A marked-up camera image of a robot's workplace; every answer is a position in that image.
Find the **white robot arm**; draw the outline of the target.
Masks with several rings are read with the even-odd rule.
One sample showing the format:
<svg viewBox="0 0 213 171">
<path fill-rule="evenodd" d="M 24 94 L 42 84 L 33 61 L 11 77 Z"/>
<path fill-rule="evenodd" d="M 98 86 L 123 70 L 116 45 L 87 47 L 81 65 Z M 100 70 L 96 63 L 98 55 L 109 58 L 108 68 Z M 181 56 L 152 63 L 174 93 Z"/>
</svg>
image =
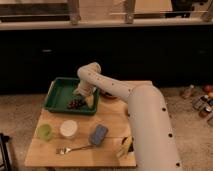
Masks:
<svg viewBox="0 0 213 171">
<path fill-rule="evenodd" d="M 119 81 L 101 74 L 93 62 L 77 70 L 76 92 L 87 97 L 95 87 L 127 103 L 137 171 L 183 171 L 164 96 L 152 83 Z"/>
</svg>

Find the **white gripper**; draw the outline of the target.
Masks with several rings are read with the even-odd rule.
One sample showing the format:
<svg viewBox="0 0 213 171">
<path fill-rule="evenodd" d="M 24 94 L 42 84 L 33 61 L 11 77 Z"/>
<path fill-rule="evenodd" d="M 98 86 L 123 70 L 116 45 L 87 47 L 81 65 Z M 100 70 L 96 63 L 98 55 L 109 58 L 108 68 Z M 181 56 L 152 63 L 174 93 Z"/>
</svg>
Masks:
<svg viewBox="0 0 213 171">
<path fill-rule="evenodd" d="M 94 96 L 92 94 L 95 91 L 96 91 L 96 88 L 92 84 L 81 80 L 80 83 L 78 84 L 78 87 L 73 91 L 73 94 L 82 95 L 82 96 L 86 97 L 85 101 L 87 103 L 87 106 L 89 108 L 92 108 L 94 105 Z"/>
</svg>

